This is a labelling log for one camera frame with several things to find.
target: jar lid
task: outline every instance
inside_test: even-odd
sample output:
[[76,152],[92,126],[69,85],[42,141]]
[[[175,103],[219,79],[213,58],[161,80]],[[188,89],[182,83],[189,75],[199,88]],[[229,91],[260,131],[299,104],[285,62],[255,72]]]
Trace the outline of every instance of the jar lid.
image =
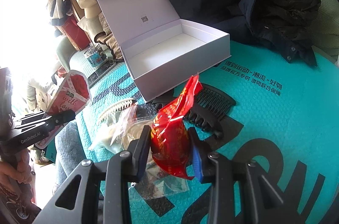
[[94,45],[91,45],[91,46],[85,51],[84,55],[85,55],[86,57],[90,57],[90,56],[94,55],[95,53],[97,53],[97,52],[99,51],[99,49],[100,49],[99,43],[94,44]]

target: teal mat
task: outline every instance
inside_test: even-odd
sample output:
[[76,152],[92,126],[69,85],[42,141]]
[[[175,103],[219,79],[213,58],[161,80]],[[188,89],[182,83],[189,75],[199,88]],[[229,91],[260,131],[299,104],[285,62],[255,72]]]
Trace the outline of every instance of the teal mat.
[[[231,54],[230,59],[200,75],[201,82],[236,100],[229,116],[243,125],[218,151],[240,161],[254,157],[273,174],[288,201],[296,203],[306,223],[319,223],[339,182],[337,67],[320,55],[316,55],[317,68],[303,62],[288,64],[272,51],[236,42],[231,42]],[[120,99],[139,99],[140,93],[124,64],[91,92],[93,102],[78,114],[77,124],[86,156],[96,162],[112,156],[104,149],[87,150],[97,130],[97,116]],[[198,134],[201,139],[209,136],[201,131]],[[206,223],[205,191],[209,185],[201,185],[197,179],[188,181],[188,185],[189,192],[165,200],[132,201],[133,224]],[[236,200],[238,213],[238,196]]]

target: box lid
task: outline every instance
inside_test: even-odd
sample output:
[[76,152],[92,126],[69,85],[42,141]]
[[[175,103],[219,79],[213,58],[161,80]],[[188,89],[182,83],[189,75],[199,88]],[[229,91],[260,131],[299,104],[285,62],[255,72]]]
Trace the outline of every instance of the box lid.
[[98,0],[117,41],[126,48],[135,37],[178,20],[169,0]]

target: qr code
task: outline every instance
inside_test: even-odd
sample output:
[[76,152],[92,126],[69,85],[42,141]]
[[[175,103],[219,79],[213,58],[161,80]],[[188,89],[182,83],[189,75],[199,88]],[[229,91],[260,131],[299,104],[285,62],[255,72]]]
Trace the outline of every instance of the qr code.
[[146,21],[148,21],[148,18],[147,18],[147,16],[143,16],[143,17],[141,18],[141,20],[142,20],[142,22],[146,22]]

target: screw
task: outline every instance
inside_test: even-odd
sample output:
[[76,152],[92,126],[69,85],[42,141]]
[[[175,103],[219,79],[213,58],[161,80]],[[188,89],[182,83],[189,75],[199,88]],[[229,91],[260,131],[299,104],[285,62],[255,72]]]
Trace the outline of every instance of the screw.
[[255,167],[256,161],[251,160],[249,163],[247,163],[250,167]]
[[82,160],[82,161],[81,161],[81,165],[82,165],[83,167],[88,167],[88,166],[91,165],[91,163],[92,163],[92,161],[89,160],[89,159],[85,159],[85,160]]
[[216,159],[219,157],[219,153],[213,151],[208,154],[209,158]]
[[131,153],[127,150],[123,150],[120,152],[120,157],[127,158]]

